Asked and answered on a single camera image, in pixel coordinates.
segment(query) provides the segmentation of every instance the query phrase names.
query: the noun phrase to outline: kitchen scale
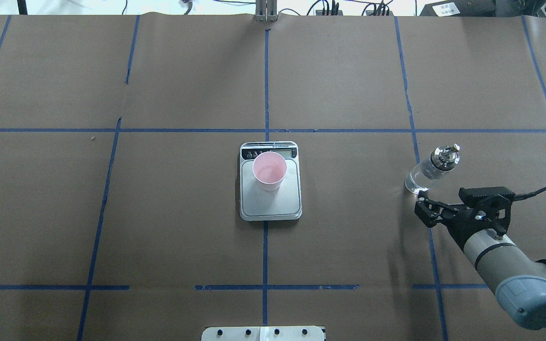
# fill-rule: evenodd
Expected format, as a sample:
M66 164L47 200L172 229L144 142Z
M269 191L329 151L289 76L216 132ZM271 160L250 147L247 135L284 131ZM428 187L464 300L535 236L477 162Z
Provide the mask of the kitchen scale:
M254 159L261 153L275 152L286 159L288 170L279 189L260 188L252 173ZM294 142L249 142L239 153L240 216L249 222L294 220L303 214L300 196L299 147Z

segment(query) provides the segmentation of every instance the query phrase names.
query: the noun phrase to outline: plastic cup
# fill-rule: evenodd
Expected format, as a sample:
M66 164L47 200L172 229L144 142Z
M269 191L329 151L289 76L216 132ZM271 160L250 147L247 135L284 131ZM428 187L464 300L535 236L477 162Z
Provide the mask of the plastic cup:
M252 173L260 188L273 191L282 185L287 168L286 159L281 155L275 152L264 152L254 159Z

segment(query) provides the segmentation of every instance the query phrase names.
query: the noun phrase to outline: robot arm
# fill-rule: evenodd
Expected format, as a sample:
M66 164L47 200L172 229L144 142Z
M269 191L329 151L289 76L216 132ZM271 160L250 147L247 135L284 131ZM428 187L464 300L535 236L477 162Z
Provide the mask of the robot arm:
M414 208L427 227L448 227L500 306L529 330L546 328L546 260L531 261L507 236L507 229L511 204L544 190L516 196L505 187L461 188L461 205L433 201L420 192Z

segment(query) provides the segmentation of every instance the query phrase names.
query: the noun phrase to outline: table surface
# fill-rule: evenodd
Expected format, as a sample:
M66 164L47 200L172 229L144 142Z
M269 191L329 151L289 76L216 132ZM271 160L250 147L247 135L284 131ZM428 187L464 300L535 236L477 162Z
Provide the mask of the table surface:
M237 153L295 141L303 215L245 222ZM546 19L0 17L0 339L544 340L403 180L546 186ZM546 193L509 235L546 258Z

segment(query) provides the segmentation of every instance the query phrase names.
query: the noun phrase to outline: wire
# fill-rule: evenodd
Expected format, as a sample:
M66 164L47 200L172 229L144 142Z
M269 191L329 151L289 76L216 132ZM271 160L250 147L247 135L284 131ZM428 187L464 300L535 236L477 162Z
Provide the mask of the wire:
M300 13L298 13L297 11L295 11L294 9L282 9L279 11L279 13L282 13L283 11L293 11L294 13L296 13L297 15L300 15Z
M255 5L256 2L246 2L246 1L230 1L230 0L214 0L216 2L225 2L227 4L240 4L241 5Z
M328 4L328 8L330 7L330 3L328 2L328 0L317 0L316 2L314 2L314 3L311 5L311 7L309 8L309 10L307 11L307 14L305 14L305 15L309 15L309 13L310 13L310 11L313 9L313 7L315 7L315 5L317 5L317 2L320 2L320 1L322 1L322 2L324 2L324 3L326 3L326 4Z
M546 191L546 187L543 187L539 190L535 190L534 192L529 192L529 193L524 193L524 194L518 194L517 196L515 196L513 198L513 201L522 201L522 200L525 200L527 198L531 198L533 196L537 196L538 194L542 193L542 192L545 192Z
M187 11L184 13L184 15L188 15L192 8L193 8L193 1L189 1L187 3Z
M368 2L366 7L364 7L364 10L362 11L362 15L364 15L364 13L366 13L366 9L368 9L368 7L370 7L370 5L374 5L374 11L376 11L376 4L373 3L373 2Z

